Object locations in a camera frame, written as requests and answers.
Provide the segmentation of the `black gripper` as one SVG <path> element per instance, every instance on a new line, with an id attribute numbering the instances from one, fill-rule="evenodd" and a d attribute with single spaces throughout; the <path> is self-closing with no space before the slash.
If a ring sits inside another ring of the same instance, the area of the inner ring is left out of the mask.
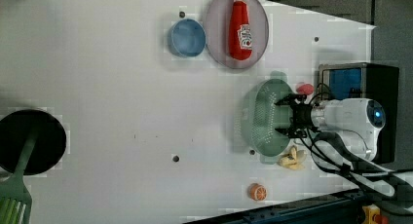
<path id="1" fill-rule="evenodd" d="M 305 130 L 311 129 L 314 124 L 312 121 L 313 106 L 306 104 L 307 96 L 305 94 L 290 93 L 281 100 L 276 102 L 277 106 L 291 106 L 293 111 L 291 127 L 287 129 L 277 128 L 277 132 L 288 138 L 306 138 Z"/>

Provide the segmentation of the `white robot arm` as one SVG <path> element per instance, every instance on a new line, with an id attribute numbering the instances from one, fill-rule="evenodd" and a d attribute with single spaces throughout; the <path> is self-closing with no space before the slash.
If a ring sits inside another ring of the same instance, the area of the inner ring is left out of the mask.
<path id="1" fill-rule="evenodd" d="M 276 102 L 291 112 L 289 126 L 277 131 L 289 138 L 309 137 L 306 147 L 321 170 L 339 175 L 378 201 L 412 202 L 412 171 L 391 170 L 373 162 L 386 125 L 383 106 L 369 98 L 307 103 L 292 93 Z"/>

